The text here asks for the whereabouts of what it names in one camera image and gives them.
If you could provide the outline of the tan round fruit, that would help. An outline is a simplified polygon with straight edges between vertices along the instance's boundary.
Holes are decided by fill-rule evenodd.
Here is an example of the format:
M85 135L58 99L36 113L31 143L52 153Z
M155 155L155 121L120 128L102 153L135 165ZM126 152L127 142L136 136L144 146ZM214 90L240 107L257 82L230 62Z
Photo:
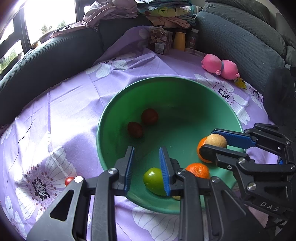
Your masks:
M227 148L226 138L217 133L210 134L208 137L206 137L205 144L216 146L216 147Z

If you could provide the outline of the purple floral cloth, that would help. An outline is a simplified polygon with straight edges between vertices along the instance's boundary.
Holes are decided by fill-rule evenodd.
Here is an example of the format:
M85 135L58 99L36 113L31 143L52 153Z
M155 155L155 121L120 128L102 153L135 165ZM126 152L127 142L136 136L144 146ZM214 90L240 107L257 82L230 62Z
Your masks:
M68 174L93 177L102 172L96 152L99 119L119 91L147 78L180 76L198 80L206 73L201 57L145 47L147 27L134 27L119 38L102 63L56 84L24 106L1 130L1 207L24 240L51 201L34 197L31 181L49 172L49 194L65 188Z

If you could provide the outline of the stack of folded clothes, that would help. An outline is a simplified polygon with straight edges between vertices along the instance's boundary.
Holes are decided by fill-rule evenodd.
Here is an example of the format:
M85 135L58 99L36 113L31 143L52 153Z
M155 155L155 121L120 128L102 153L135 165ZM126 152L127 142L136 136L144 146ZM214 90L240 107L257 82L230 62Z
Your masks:
M192 1L135 1L137 10L154 26L189 28L196 25L197 6Z

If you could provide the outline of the orange mandarin upper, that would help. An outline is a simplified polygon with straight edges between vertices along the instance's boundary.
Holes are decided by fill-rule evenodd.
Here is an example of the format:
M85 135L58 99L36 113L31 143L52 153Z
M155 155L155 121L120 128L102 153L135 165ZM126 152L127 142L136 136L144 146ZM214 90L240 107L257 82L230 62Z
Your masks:
M206 139L207 139L207 136L204 137L204 138L202 138L202 139L199 141L199 143L198 143L198 145L197 145L197 155L198 155L198 158L199 158L202 162L204 162L204 163L213 163L212 161L210 161L210 160L207 159L207 155L206 155L206 156L204 155L204 154L205 154L205 150L204 150L203 146L206 144L206 143L205 143L205 142L206 142Z

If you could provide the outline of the dark green sofa back cushion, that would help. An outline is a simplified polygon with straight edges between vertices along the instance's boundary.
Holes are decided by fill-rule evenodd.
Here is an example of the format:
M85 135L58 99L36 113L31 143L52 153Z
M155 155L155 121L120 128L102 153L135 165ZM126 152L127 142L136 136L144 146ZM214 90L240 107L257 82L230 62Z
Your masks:
M127 30L150 25L144 16L102 20L95 29L59 35L25 55L1 80L1 125L48 88L91 67Z

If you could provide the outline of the pink plush toy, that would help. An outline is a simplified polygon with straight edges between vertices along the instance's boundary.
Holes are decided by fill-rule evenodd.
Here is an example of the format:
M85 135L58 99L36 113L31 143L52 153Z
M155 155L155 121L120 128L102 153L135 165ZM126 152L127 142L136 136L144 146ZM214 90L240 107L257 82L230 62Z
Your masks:
M213 54L206 54L203 57L201 67L226 80L235 80L240 77L238 67L234 62L230 60L220 60Z

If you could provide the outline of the orange mandarin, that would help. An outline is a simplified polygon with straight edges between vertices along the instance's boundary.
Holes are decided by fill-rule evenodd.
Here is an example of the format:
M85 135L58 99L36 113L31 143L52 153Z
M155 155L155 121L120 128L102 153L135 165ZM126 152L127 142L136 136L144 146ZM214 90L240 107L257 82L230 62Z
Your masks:
M186 170L196 177L210 179L210 171L208 167L202 163L192 163L186 167Z
M198 158L199 158L202 162L204 162L204 163L213 163L212 161L210 161L210 160L207 159L207 155L206 155L206 156L204 155L204 154L205 154L205 150L204 150L203 146L206 144L206 143L205 143L205 142L206 142L206 139L207 139L207 136L204 137L204 138L202 138L202 139L199 141L199 143L198 143L198 145L197 145L197 155L198 155Z

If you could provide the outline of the green round fruit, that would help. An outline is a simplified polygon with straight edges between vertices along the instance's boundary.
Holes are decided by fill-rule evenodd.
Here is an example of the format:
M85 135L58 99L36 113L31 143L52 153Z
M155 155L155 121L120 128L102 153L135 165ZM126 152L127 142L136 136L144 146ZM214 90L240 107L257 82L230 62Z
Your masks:
M143 182L153 194L166 196L161 169L156 167L148 169L143 175Z

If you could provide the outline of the clear packaged snack box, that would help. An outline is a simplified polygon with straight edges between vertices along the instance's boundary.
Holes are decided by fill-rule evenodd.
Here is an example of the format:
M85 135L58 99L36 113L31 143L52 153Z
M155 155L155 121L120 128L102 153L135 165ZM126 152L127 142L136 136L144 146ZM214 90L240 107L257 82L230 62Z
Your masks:
M160 28L150 28L148 48L157 54L166 55L171 49L173 33Z

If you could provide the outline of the orange mandarin lower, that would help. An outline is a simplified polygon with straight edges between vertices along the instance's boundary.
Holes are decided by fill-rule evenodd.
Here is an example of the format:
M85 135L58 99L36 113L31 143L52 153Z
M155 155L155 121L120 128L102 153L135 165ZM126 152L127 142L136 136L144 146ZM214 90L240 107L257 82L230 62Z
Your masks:
M186 170L196 177L210 179L210 171L208 167L202 163L192 163L186 167Z

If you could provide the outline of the green plastic bowl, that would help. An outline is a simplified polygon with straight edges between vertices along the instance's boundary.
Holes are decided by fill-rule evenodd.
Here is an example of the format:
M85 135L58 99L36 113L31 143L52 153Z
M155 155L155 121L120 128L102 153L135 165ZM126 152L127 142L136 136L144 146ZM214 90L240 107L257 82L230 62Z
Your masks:
M141 120L142 112L148 108L159 115L154 125L145 125ZM128 133L130 121L143 127L141 138ZM213 90L183 78L147 78L124 88L107 104L97 129L99 161L104 170L112 168L128 146L133 146L132 180L127 198L154 212L178 214L179 202L150 192L143 175L148 169L160 166L160 147L165 147L182 168L199 162L197 145L216 128L243 130L233 109Z

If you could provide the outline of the dark jar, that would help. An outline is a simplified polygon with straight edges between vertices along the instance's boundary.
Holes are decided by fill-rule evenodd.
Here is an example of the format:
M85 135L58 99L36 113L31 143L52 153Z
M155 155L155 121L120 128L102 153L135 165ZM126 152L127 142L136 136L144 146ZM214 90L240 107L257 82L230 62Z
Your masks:
M191 29L191 32L190 32L189 37L187 39L186 48L192 49L192 50L196 49L196 45L198 42L198 33L199 33L199 30L194 29L194 28Z

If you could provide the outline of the dark red cherry tomato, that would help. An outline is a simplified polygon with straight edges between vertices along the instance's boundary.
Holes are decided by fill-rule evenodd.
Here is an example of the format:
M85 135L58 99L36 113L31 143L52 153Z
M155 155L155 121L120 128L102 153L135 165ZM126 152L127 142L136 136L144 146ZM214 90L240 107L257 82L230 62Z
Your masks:
M141 120L145 125L154 125L158 119L158 113L152 108L144 110L141 114Z

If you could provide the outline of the yellow bottle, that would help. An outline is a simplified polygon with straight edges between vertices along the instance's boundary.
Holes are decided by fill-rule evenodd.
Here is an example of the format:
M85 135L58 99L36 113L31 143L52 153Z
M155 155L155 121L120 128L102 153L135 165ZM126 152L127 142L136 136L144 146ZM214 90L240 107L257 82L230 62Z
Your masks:
M173 48L180 51L185 51L186 36L183 32L176 32Z

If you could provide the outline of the yellow toy tag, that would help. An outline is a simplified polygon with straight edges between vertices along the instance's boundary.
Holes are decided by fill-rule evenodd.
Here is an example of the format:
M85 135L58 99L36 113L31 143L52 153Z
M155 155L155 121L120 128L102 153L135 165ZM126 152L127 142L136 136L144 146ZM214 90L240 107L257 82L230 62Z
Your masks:
M245 81L240 77L236 78L234 80L234 83L237 87L239 87L241 89L247 89L247 85L246 85Z

